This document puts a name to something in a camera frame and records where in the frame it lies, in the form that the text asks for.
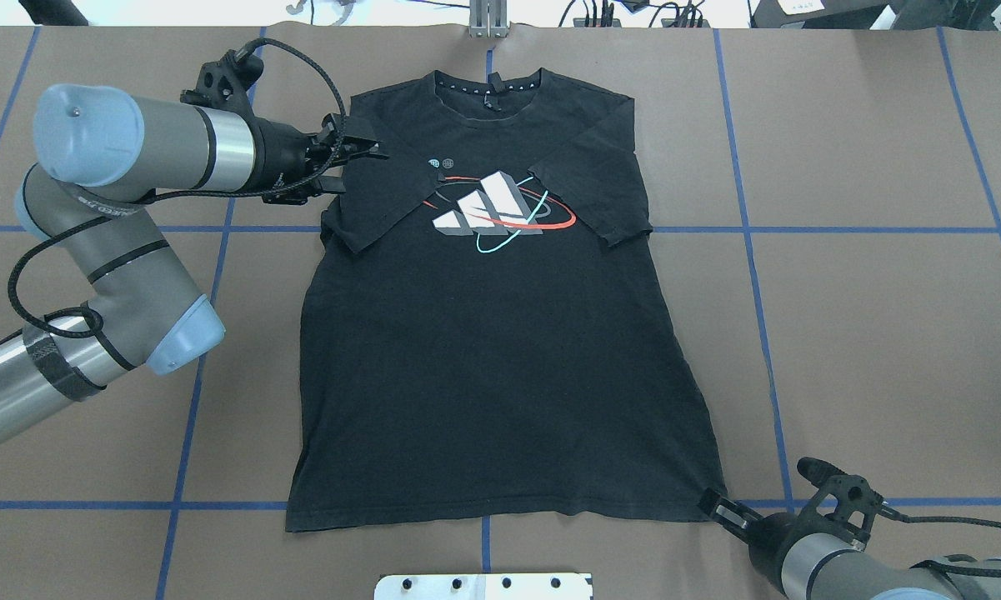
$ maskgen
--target blue tape line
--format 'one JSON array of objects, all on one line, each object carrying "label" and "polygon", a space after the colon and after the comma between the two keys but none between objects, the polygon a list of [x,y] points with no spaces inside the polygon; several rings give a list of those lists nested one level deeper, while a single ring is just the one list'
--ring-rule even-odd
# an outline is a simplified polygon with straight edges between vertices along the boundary
[{"label": "blue tape line", "polygon": [[767,339],[767,319],[764,316],[763,296],[760,295],[760,273],[756,272],[755,252],[752,247],[752,229],[749,225],[749,209],[745,204],[745,183],[741,179],[741,164],[737,158],[737,136],[734,132],[734,115],[730,109],[730,91],[726,86],[726,68],[722,58],[722,38],[719,30],[711,30],[715,35],[715,56],[719,65],[719,85],[722,87],[722,109],[726,114],[726,134],[730,137],[730,160],[734,166],[734,182],[737,185],[737,205],[741,211],[741,228],[745,234],[745,254],[749,261],[749,275],[752,279],[752,297],[756,305],[756,322],[760,325],[760,349],[763,350],[767,365],[767,379],[770,381],[770,403],[775,417],[775,443],[778,445],[778,461],[782,472],[782,493],[785,494],[786,508],[793,510],[793,483],[790,482],[790,460],[785,449],[785,434],[782,430],[782,411],[778,406],[778,388],[775,387],[775,365],[771,361],[770,342]]},{"label": "blue tape line", "polygon": [[221,225],[158,225],[158,227],[160,227],[160,231],[165,232],[165,234],[168,234],[168,232],[185,231],[196,232],[196,234],[206,234],[207,232],[211,232],[211,234],[218,234],[218,232],[222,232]]},{"label": "blue tape line", "polygon": [[19,73],[12,85],[12,92],[7,95],[7,102],[4,105],[4,113],[0,115],[0,139],[4,137],[4,127],[7,126],[7,119],[12,115],[12,106],[15,106],[15,99],[19,95],[19,87],[22,87],[22,79],[27,75],[27,66],[30,65],[32,50],[37,45],[37,37],[40,37],[40,27],[35,27],[30,35],[30,44],[27,44],[27,53],[22,57],[22,64],[19,65]]},{"label": "blue tape line", "polygon": [[[794,505],[804,506],[809,499],[796,499]],[[890,498],[890,506],[1001,506],[1001,497],[960,497],[960,498]],[[786,501],[783,499],[755,499],[738,500],[748,508],[786,508]],[[170,510],[177,508],[181,510],[233,510],[233,512],[252,512],[252,510],[284,510],[286,502],[279,501],[259,501],[259,502],[237,502],[237,501],[202,501],[202,502],[162,502],[162,501],[120,501],[120,500],[0,500],[0,510]],[[491,528],[491,518],[483,517],[488,521],[481,522],[481,534],[483,534],[483,546],[481,546],[481,556],[483,556],[483,566],[489,563],[490,546],[489,531]]]},{"label": "blue tape line", "polygon": [[284,510],[286,502],[182,502],[180,510]]},{"label": "blue tape line", "polygon": [[[259,37],[266,37],[266,27],[259,27]],[[262,47],[257,48],[257,56],[262,57]],[[255,87],[248,91],[248,105],[255,99]],[[218,259],[215,263],[215,274],[211,280],[211,305],[215,305],[218,296],[218,284],[221,283],[222,268],[226,263],[226,247],[229,245],[230,226],[233,224],[233,210],[236,208],[236,198],[226,201],[226,219],[222,222],[222,238],[218,243]],[[192,400],[188,405],[188,419],[185,422],[185,437],[181,444],[181,459],[177,463],[177,481],[173,488],[173,506],[170,508],[170,520],[167,525],[167,537],[163,546],[163,561],[160,563],[160,574],[156,584],[156,600],[163,600],[166,595],[167,576],[170,572],[170,558],[173,555],[173,542],[177,536],[177,514],[180,510],[182,494],[185,490],[185,472],[188,470],[188,455],[192,449],[192,434],[196,429],[196,415],[200,407],[200,390],[203,388],[203,368],[207,356],[200,357],[196,366],[196,380],[192,384]]]},{"label": "blue tape line", "polygon": [[1001,244],[1001,219],[1000,211],[996,206],[996,198],[993,197],[993,189],[989,185],[989,178],[985,175],[985,167],[981,162],[981,153],[978,151],[978,144],[974,141],[974,134],[970,131],[970,124],[964,110],[964,100],[960,98],[959,88],[956,87],[956,73],[953,72],[953,61],[949,57],[949,45],[945,44],[945,30],[938,26],[938,43],[941,45],[941,57],[945,61],[945,72],[949,74],[949,86],[953,88],[953,99],[956,100],[956,110],[960,115],[960,124],[964,126],[964,134],[970,146],[970,155],[974,157],[974,164],[978,168],[978,178],[981,179],[981,186],[985,190],[985,200],[989,202],[989,210],[993,213],[993,221],[996,223],[997,234],[1000,235]]},{"label": "blue tape line", "polygon": [[787,226],[760,225],[755,234],[995,234],[993,227],[884,227],[884,226]]},{"label": "blue tape line", "polygon": [[316,234],[321,231],[318,225],[232,225],[230,231],[236,232],[310,232]]},{"label": "blue tape line", "polygon": [[996,227],[905,227],[876,225],[677,225],[656,226],[661,234],[995,234]]},{"label": "blue tape line", "polygon": [[163,600],[166,596],[166,578],[170,572],[170,558],[173,556],[173,539],[177,534],[177,509],[170,510],[170,517],[167,520],[167,537],[163,546],[163,559],[160,562],[160,580],[156,585],[156,600]]},{"label": "blue tape line", "polygon": [[[233,225],[230,224],[230,232],[316,232],[321,231],[318,225]],[[225,225],[160,225],[163,232],[217,232],[226,231]]]},{"label": "blue tape line", "polygon": [[[219,255],[218,264],[221,265],[221,255]],[[214,285],[211,288],[211,292],[214,293]],[[188,404],[188,419],[185,422],[185,436],[182,438],[181,458],[179,463],[177,463],[177,481],[175,482],[175,488],[173,488],[173,502],[172,506],[170,506],[170,520],[167,522],[166,542],[163,544],[163,561],[160,562],[160,577],[158,577],[158,584],[156,585],[157,600],[162,600],[166,593],[167,574],[170,571],[170,556],[173,555],[173,540],[175,540],[177,535],[177,513],[179,513],[181,495],[185,489],[188,452],[190,452],[190,448],[192,447],[192,431],[196,427],[196,413],[200,406],[200,389],[203,387],[203,366],[206,364],[206,355],[200,357],[196,365],[196,379],[192,383],[192,400]]]},{"label": "blue tape line", "polygon": [[169,510],[172,503],[106,500],[0,500],[0,510]]},{"label": "blue tape line", "polygon": [[481,572],[492,573],[491,542],[489,540],[489,529],[491,528],[491,518],[488,515],[481,517]]}]

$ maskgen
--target printed graphic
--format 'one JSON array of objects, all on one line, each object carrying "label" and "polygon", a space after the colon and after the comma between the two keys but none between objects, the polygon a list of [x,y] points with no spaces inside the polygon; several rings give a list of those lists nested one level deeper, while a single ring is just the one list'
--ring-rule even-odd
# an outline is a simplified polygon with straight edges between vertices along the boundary
[{"label": "printed graphic", "polygon": [[[490,251],[499,250],[518,235],[542,235],[546,230],[565,229],[576,223],[576,213],[564,202],[549,197],[548,190],[538,193],[522,186],[529,180],[516,183],[516,179],[504,171],[496,171],[480,179],[446,177],[441,187],[476,182],[480,189],[470,190],[454,201],[437,190],[436,196],[449,202],[449,205],[454,204],[455,207],[435,217],[432,225],[444,235],[476,235],[477,250],[488,254]],[[423,204],[437,210],[441,209],[427,200],[424,200]],[[564,208],[568,212],[568,220],[559,223],[539,221],[542,217],[553,213],[551,205]],[[482,235],[505,235],[507,239],[491,249],[483,249],[480,245]]]},{"label": "printed graphic", "polygon": [[[516,185],[516,179],[497,171],[481,179],[481,190],[473,190],[456,201],[450,210],[434,219],[434,227],[444,235],[508,235],[509,226],[531,223],[531,208]],[[541,229],[522,230],[523,235],[541,235]]]}]

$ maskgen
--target t-shirt hem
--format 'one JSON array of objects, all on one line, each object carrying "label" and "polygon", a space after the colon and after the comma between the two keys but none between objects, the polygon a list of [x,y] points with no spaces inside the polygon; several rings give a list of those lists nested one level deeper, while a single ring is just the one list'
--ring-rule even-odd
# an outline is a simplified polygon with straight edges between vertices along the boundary
[{"label": "t-shirt hem", "polygon": [[699,522],[707,517],[695,504],[669,502],[637,504],[600,500],[557,502],[556,499],[526,498],[385,508],[309,508],[287,510],[286,531],[317,532],[325,529],[356,528],[361,525],[416,523],[442,519],[472,519],[504,513],[597,513],[618,519]]}]

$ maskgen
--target blue joint cap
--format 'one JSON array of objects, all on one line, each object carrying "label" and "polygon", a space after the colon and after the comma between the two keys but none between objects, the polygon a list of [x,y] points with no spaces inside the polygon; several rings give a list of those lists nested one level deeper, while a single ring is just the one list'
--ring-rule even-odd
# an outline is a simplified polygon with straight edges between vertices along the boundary
[{"label": "blue joint cap", "polygon": [[79,186],[119,181],[145,144],[137,100],[115,87],[58,83],[40,95],[34,147],[54,179]]},{"label": "blue joint cap", "polygon": [[23,182],[22,186],[19,186],[19,189],[15,192],[15,216],[19,217],[19,224],[21,224],[25,230],[30,231],[35,238],[47,241],[50,235],[46,234],[42,228],[38,227],[37,222],[32,219],[32,216],[30,216],[30,209],[27,208],[27,198],[25,198],[22,193],[23,186],[25,186],[25,182]]},{"label": "blue joint cap", "polygon": [[893,588],[879,593],[870,600],[949,600],[937,592],[922,588]]},{"label": "blue joint cap", "polygon": [[164,335],[145,365],[157,375],[177,371],[222,342],[226,328],[215,315],[206,295],[200,295],[192,307]]}]

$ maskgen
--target black t-shirt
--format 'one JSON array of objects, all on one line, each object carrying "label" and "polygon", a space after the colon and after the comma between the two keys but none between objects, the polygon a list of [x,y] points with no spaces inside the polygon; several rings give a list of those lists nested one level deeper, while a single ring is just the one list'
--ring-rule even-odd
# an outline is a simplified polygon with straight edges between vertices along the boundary
[{"label": "black t-shirt", "polygon": [[725,486],[649,252],[634,99],[432,72],[351,114],[391,158],[345,166],[321,215],[286,529],[703,520]]}]

